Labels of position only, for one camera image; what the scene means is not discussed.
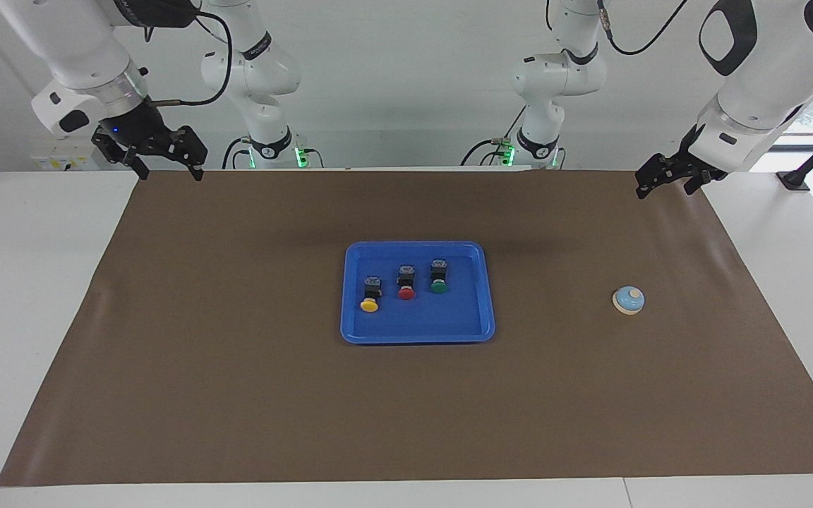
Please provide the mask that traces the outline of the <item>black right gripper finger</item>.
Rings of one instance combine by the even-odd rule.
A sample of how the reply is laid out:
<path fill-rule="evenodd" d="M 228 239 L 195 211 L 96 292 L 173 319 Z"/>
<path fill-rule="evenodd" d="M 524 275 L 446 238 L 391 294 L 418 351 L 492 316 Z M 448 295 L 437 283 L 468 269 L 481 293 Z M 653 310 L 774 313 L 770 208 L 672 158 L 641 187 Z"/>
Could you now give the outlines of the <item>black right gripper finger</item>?
<path fill-rule="evenodd" d="M 133 147 L 124 148 L 116 142 L 103 126 L 98 126 L 91 141 L 94 147 L 99 149 L 100 154 L 109 161 L 110 164 L 122 164 L 130 168 L 141 181 L 147 180 L 150 170 L 145 162 L 139 158 L 136 149 Z"/>
<path fill-rule="evenodd" d="M 207 147 L 200 136 L 191 126 L 181 126 L 168 132 L 168 141 L 167 158 L 184 165 L 193 179 L 200 182 L 205 174 L 203 165 L 207 159 Z"/>

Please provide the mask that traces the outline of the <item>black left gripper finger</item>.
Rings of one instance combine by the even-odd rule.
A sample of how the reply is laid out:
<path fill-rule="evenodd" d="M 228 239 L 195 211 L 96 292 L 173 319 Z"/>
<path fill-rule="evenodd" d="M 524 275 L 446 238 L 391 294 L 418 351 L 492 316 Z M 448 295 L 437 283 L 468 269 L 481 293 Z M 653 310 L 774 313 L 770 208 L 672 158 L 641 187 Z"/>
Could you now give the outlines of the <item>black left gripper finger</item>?
<path fill-rule="evenodd" d="M 697 192 L 702 186 L 706 186 L 707 184 L 722 181 L 725 179 L 724 173 L 699 173 L 695 174 L 688 181 L 684 184 L 684 190 L 687 195 L 693 195 Z"/>
<path fill-rule="evenodd" d="M 665 155 L 652 155 L 636 170 L 636 194 L 640 200 L 668 182 L 668 160 Z"/>

